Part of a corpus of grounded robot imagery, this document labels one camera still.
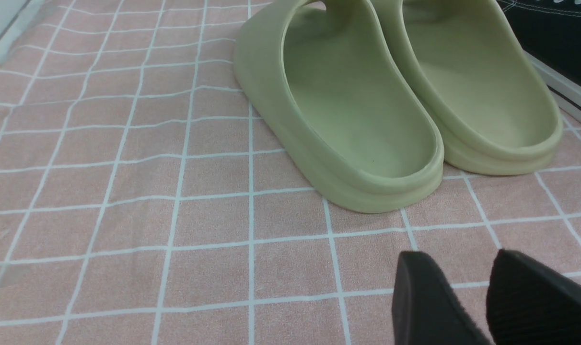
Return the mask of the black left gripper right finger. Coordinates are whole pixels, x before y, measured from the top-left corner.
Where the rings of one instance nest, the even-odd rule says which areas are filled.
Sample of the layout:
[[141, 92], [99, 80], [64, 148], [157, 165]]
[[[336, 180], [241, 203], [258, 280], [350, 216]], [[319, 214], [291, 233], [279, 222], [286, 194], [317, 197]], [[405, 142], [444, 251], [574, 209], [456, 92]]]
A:
[[581, 345], [581, 285], [520, 251], [501, 249], [486, 318], [497, 345]]

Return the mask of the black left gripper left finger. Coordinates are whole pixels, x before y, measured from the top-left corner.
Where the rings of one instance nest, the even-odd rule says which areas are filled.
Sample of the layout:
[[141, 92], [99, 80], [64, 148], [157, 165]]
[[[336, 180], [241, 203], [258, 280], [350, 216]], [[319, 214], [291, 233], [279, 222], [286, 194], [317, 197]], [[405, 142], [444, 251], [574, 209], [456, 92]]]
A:
[[392, 297], [396, 345], [489, 345], [427, 253], [398, 256]]

